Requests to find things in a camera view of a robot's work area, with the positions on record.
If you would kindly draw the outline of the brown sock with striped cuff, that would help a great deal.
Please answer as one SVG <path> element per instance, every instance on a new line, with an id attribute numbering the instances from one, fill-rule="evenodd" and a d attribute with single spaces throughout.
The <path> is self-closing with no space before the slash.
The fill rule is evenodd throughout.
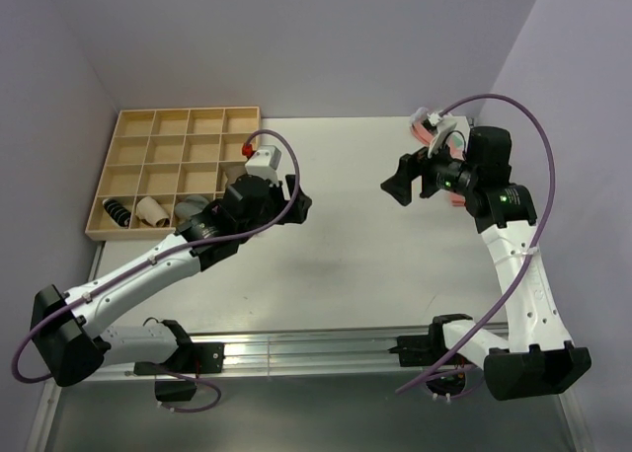
<path id="1" fill-rule="evenodd" d="M 217 192 L 224 192 L 237 179 L 246 174 L 244 162 L 220 162 L 217 170 Z"/>

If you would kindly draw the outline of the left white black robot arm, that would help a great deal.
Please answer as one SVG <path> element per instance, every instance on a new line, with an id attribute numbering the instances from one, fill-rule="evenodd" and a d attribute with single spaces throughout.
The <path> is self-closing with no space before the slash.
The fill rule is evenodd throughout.
<path id="1" fill-rule="evenodd" d="M 34 299 L 32 342 L 60 387 L 75 385 L 107 364 L 124 363 L 128 339 L 107 330 L 159 291 L 234 256 L 241 245 L 275 226 L 302 224 L 312 200 L 297 175 L 273 184 L 244 175 L 147 254 L 91 283 L 65 292 L 49 285 Z"/>

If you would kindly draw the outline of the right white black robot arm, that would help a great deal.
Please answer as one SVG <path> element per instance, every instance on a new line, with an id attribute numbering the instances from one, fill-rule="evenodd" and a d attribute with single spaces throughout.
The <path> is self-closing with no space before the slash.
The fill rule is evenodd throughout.
<path id="1" fill-rule="evenodd" d="M 424 147 L 403 155 L 381 185 L 402 205 L 412 201 L 413 180 L 421 181 L 423 198 L 441 190 L 464 197 L 503 291 L 509 333 L 501 338 L 465 314 L 436 316 L 417 354 L 432 370 L 456 359 L 479 367 L 498 401 L 562 394 L 592 366 L 588 349 L 574 345 L 553 299 L 532 197 L 510 180 L 511 152 L 508 131 L 478 126 L 462 158 L 446 145 Z"/>

